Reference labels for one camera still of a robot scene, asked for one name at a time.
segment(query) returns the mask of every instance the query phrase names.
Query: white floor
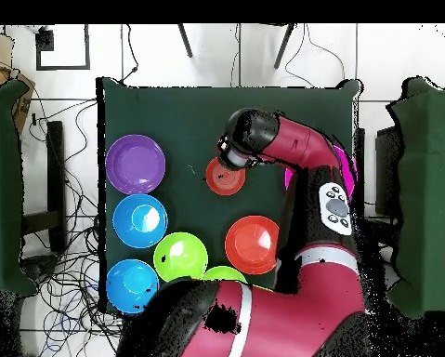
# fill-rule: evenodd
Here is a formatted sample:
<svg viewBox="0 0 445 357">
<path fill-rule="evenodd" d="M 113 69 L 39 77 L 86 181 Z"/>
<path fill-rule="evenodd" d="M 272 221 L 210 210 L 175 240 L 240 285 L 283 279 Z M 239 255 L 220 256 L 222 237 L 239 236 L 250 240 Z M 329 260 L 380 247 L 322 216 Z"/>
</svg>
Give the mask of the white floor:
<svg viewBox="0 0 445 357">
<path fill-rule="evenodd" d="M 193 51 L 193 58 L 186 55 L 176 25 L 131 25 L 131 42 L 137 62 L 137 73 L 125 81 L 132 86 L 230 86 L 231 69 L 238 51 L 235 39 L 235 24 L 186 24 L 186 31 Z M 360 96 L 360 126 L 366 129 L 366 201 L 375 200 L 375 150 L 374 133 L 394 123 L 386 111 L 386 105 L 399 98 L 404 79 L 428 76 L 439 86 L 445 86 L 445 24 L 309 24 L 312 43 L 333 51 L 344 63 L 346 78 L 359 78 L 364 84 Z M 82 65 L 85 49 L 82 45 L 84 25 L 55 25 L 54 52 L 43 53 L 42 65 Z M 299 23 L 292 34 L 278 70 L 273 68 L 285 28 L 262 24 L 242 25 L 242 86 L 308 86 L 304 81 L 285 71 L 285 64 L 298 50 L 304 31 Z M 6 32 L 15 39 L 13 67 L 36 83 L 30 113 L 36 117 L 59 112 L 73 104 L 75 107 L 57 114 L 52 120 L 63 123 L 65 154 L 68 157 L 79 151 L 85 140 L 80 133 L 75 117 L 86 105 L 85 100 L 95 97 L 95 78 L 108 76 L 121 79 L 135 66 L 128 46 L 126 25 L 89 25 L 90 70 L 82 71 L 36 71 L 34 35 L 23 26 L 6 26 Z M 288 70 L 303 76 L 318 87 L 336 86 L 342 80 L 342 68 L 333 55 L 313 46 L 308 40 Z M 235 60 L 232 84 L 239 81 L 238 59 Z M 23 163 L 25 213 L 46 209 L 46 147 L 29 133 L 30 119 L 23 132 Z M 97 108 L 93 106 L 81 113 L 78 125 L 88 138 L 87 148 L 72 158 L 68 168 L 80 179 L 85 194 L 98 200 L 97 167 Z M 38 126 L 32 132 L 39 137 Z M 67 195 L 68 215 L 74 204 Z M 96 215 L 90 203 L 83 203 L 83 211 Z M 366 205 L 366 214 L 374 215 L 373 207 Z M 78 218 L 76 230 L 91 225 L 89 218 Z M 46 234 L 41 234 L 48 243 Z M 26 237 L 25 253 L 44 254 L 46 250 L 34 235 Z M 76 243 L 71 252 L 84 252 L 82 242 Z M 98 279 L 98 268 L 90 272 Z M 75 295 L 70 293 L 62 299 L 62 307 Z M 49 294 L 26 301 L 22 312 L 21 335 L 27 352 L 39 355 L 46 344 L 46 330 L 52 327 L 55 315 L 43 298 L 50 302 Z M 52 301 L 54 307 L 58 301 Z M 53 328 L 54 341 L 62 338 L 61 327 Z M 46 350 L 42 357 L 75 357 L 87 338 L 84 329 L 74 334 L 58 353 Z M 78 357 L 85 357 L 80 352 Z M 104 336 L 92 339 L 86 346 L 86 357 L 114 357 Z"/>
</svg>

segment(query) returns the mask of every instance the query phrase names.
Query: black frame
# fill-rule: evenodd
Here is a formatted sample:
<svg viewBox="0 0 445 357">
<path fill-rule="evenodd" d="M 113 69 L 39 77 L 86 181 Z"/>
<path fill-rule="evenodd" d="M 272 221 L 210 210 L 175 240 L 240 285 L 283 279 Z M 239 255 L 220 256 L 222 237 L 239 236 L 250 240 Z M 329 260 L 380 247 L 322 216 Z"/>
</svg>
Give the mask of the black frame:
<svg viewBox="0 0 445 357">
<path fill-rule="evenodd" d="M 56 71 L 56 70 L 90 70 L 90 36 L 88 34 L 88 25 L 86 24 L 84 27 L 85 34 L 85 65 L 83 66 L 43 66 L 41 64 L 41 52 L 45 49 L 35 46 L 35 70 L 38 72 L 41 71 Z"/>
</svg>

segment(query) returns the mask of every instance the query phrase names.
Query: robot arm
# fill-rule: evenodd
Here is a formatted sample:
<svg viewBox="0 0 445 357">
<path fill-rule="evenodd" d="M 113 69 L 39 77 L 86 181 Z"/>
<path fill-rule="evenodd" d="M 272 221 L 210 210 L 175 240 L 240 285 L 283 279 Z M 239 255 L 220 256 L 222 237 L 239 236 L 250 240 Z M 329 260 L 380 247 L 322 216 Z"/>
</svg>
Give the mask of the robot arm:
<svg viewBox="0 0 445 357">
<path fill-rule="evenodd" d="M 232 170 L 267 163 L 296 170 L 280 227 L 275 292 L 178 279 L 126 322 L 117 357 L 331 357 L 340 349 L 341 357 L 356 357 L 364 305 L 334 147 L 310 127 L 259 110 L 234 113 L 218 147 L 220 162 Z M 355 345 L 343 353 L 346 335 Z"/>
</svg>

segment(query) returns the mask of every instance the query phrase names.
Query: red plate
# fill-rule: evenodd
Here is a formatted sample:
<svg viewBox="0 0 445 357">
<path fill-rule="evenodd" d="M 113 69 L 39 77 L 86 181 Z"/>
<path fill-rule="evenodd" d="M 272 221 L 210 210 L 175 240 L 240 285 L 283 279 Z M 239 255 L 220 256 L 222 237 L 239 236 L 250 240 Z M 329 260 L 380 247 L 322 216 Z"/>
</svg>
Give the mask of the red plate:
<svg viewBox="0 0 445 357">
<path fill-rule="evenodd" d="M 275 268 L 278 226 L 272 220 L 251 216 L 237 220 L 226 237 L 226 254 L 239 271 L 261 275 Z"/>
<path fill-rule="evenodd" d="M 230 196 L 238 192 L 245 182 L 245 170 L 230 171 L 218 162 L 217 158 L 205 170 L 205 180 L 212 192 L 221 196 Z"/>
</svg>

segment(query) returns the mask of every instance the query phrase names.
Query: light blue bowl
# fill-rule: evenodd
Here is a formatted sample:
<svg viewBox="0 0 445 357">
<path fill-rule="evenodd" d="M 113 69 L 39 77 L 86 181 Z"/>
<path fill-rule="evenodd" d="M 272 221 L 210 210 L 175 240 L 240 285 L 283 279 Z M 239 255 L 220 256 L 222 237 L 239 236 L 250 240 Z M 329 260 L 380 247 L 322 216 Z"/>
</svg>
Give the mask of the light blue bowl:
<svg viewBox="0 0 445 357">
<path fill-rule="evenodd" d="M 158 244 L 167 230 L 163 205 L 148 194 L 132 194 L 118 204 L 113 213 L 113 228 L 128 246 L 145 248 Z"/>
<path fill-rule="evenodd" d="M 124 313 L 143 312 L 158 290 L 158 275 L 144 261 L 122 260 L 107 275 L 108 300 Z"/>
</svg>

